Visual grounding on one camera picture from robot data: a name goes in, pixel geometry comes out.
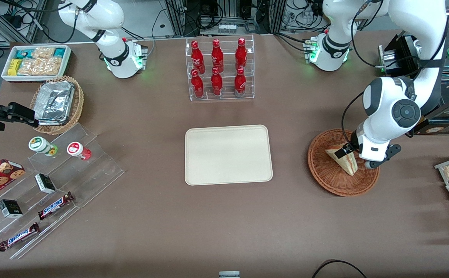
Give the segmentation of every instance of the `coca-cola bottle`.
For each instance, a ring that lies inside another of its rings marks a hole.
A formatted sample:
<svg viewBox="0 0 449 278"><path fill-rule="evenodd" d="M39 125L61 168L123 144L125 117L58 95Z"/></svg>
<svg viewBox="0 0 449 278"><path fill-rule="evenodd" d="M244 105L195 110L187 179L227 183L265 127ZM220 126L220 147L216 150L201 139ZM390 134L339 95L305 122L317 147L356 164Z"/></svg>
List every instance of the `coca-cola bottle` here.
<svg viewBox="0 0 449 278"><path fill-rule="evenodd" d="M213 40L211 58L213 59L213 67L217 67L219 72L223 72L225 70L225 60L223 58L223 50L219 46L219 39Z"/></svg>
<svg viewBox="0 0 449 278"><path fill-rule="evenodd" d="M235 59L236 59L236 70L238 70L240 67L245 68L247 65L247 49L245 48L245 39L241 37L238 39L238 47L235 52Z"/></svg>
<svg viewBox="0 0 449 278"><path fill-rule="evenodd" d="M219 68L213 68L213 75L211 77L211 83L213 85L213 94L216 96L220 96L223 91L223 78L219 74Z"/></svg>
<svg viewBox="0 0 449 278"><path fill-rule="evenodd" d="M245 94L245 82L247 81L245 79L245 76L243 75L243 68L240 67L237 71L236 71L236 76L235 76L235 96L237 97L243 97L243 95Z"/></svg>
<svg viewBox="0 0 449 278"><path fill-rule="evenodd" d="M206 72L206 67L204 66L204 55L202 55L202 51L200 51L197 41L193 41L191 45L192 63L194 65L194 68L197 69L200 74L204 74Z"/></svg>
<svg viewBox="0 0 449 278"><path fill-rule="evenodd" d="M204 83L202 83L202 79L199 76L199 72L196 69L192 69L192 90L194 92L195 97L203 98L204 97Z"/></svg>

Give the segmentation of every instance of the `table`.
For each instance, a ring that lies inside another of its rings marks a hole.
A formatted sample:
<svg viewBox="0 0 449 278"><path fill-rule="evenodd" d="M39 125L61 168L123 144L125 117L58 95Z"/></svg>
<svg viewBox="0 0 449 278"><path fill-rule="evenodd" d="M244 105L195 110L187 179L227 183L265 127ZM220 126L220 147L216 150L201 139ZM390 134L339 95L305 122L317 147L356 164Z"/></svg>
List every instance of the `table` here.
<svg viewBox="0 0 449 278"><path fill-rule="evenodd" d="M360 54L375 62L376 47L396 32L358 33ZM332 195L309 172L307 148L339 128L343 109L378 70L351 53L338 71L322 72L274 36L255 40L256 98L226 103L189 101L184 39L157 41L147 70L127 80L106 70L94 44L70 44L69 75L85 93L80 122L127 172L22 259L0 254L0 276L212 278L239 270L244 278L306 277L328 259L371 278L449 276L449 194L433 169L449 160L449 136L394 140L403 150L382 166L371 191ZM37 86L4 82L0 103L29 104ZM356 102L346 127L365 118ZM254 124L269 129L271 181L185 183L188 129ZM35 135L7 124L0 158L24 160Z"/></svg>

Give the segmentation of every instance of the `bottle cap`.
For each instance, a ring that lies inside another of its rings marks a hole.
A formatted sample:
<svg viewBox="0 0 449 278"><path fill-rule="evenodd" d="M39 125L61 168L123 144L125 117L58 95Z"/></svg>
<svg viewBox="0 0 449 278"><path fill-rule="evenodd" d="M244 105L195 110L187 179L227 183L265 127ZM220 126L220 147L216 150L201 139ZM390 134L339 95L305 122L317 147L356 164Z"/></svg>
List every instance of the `bottle cap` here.
<svg viewBox="0 0 449 278"><path fill-rule="evenodd" d="M72 142L67 147L67 153L71 156L78 156L84 150L84 146L79 142Z"/></svg>
<svg viewBox="0 0 449 278"><path fill-rule="evenodd" d="M31 141L29 141L29 149L32 151L44 151L46 147L48 146L48 141L45 140L45 138L41 136L36 136Z"/></svg>

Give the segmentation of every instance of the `round wicker basket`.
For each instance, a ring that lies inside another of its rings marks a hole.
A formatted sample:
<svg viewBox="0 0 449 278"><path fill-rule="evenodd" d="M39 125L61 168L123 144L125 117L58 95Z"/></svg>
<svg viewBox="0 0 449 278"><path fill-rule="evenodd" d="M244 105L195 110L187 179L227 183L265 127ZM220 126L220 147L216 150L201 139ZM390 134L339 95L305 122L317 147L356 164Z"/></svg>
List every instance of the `round wicker basket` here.
<svg viewBox="0 0 449 278"><path fill-rule="evenodd" d="M346 130L346 135L349 138L351 131ZM365 160L359 158L358 153L355 152L358 171L354 176L348 175L325 152L325 149L330 146L344 143L346 140L341 129L327 130L317 135L307 153L309 168L316 181L329 192L344 197L362 195L374 187L380 169L367 169Z"/></svg>
<svg viewBox="0 0 449 278"><path fill-rule="evenodd" d="M52 80L48 80L47 82L60 82L60 81L69 81L75 85L75 92L72 100L71 112L69 115L69 121L65 125L40 125L37 128L34 128L37 132L42 132L50 135L58 135L66 132L70 128L72 128L80 118L80 114L82 113L82 105L84 104L84 93L79 83L75 81L75 79L69 76L62 76L59 78L55 78ZM31 105L29 106L31 109L34 108L34 104L36 103L36 97L38 96L39 87L32 98Z"/></svg>

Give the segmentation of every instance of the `sandwich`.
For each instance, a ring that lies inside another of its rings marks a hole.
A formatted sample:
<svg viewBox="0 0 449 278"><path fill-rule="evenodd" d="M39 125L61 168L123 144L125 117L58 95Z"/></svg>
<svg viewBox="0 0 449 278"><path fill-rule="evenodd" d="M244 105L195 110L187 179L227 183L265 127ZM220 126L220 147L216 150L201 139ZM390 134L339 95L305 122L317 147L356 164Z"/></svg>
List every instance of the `sandwich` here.
<svg viewBox="0 0 449 278"><path fill-rule="evenodd" d="M348 175L353 176L358 170L358 165L356 165L355 155L349 153L341 158L338 158L335 153L337 150L341 149L343 144L334 145L326 149L326 153L338 164L341 168L348 173Z"/></svg>

